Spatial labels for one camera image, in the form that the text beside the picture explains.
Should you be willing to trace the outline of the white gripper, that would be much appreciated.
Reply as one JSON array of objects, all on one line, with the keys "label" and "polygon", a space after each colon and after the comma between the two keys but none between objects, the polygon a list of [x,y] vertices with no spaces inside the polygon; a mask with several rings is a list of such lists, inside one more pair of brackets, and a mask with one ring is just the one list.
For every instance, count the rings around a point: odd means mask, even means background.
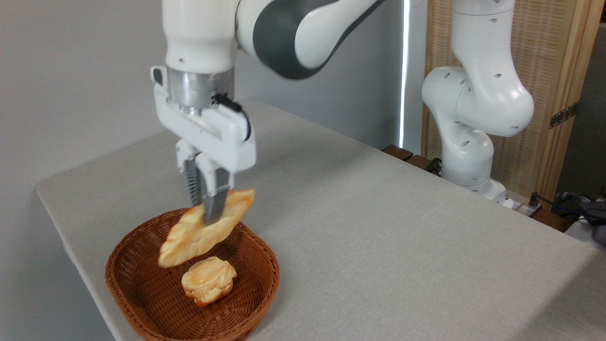
[{"label": "white gripper", "polygon": [[200,74],[157,65],[150,76],[159,121],[183,139],[176,144],[176,162],[186,177],[190,203],[203,203],[210,226],[223,215],[230,173],[256,162],[254,129],[232,100],[234,71]]}]

